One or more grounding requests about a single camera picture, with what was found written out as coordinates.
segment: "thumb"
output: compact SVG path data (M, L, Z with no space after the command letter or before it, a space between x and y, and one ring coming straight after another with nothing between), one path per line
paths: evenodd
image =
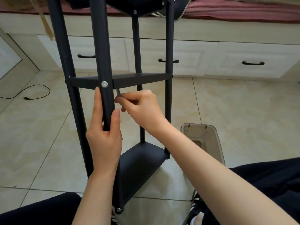
M128 113L130 113L131 110L133 110L134 107L136 106L132 102L130 102L129 100L123 97L117 97L117 101L123 108L125 108L125 110L128 111Z
M121 134L120 130L121 118L120 118L120 110L115 109L112 112L110 118L110 136L116 138L119 134Z

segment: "hand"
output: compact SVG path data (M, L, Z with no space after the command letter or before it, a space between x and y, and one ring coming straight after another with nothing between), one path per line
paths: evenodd
M127 111L135 122L151 135L157 128L168 123L163 115L156 95L150 90L133 91L116 97L115 102L121 104L122 112Z
M103 131L102 116L101 93L96 87L91 124L86 132L93 157L93 173L115 172L122 151L120 110L115 109L111 115L110 131Z

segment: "silver screw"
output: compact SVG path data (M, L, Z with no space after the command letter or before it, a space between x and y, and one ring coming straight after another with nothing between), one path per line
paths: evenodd
M106 81L102 81L101 82L101 86L104 87L104 88L106 88L108 86L108 83Z

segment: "forearm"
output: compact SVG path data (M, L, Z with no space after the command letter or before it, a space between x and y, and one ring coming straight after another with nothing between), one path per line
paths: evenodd
M297 224L263 193L170 124L152 135L170 151L220 224Z
M115 171L92 174L72 225L109 225Z

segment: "left hand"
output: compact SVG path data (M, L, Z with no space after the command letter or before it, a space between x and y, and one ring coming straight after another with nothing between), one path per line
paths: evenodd
M115 172L122 151L120 110L111 115L110 131L103 131L103 108L99 87L95 89L94 108L86 138L91 148L95 173Z

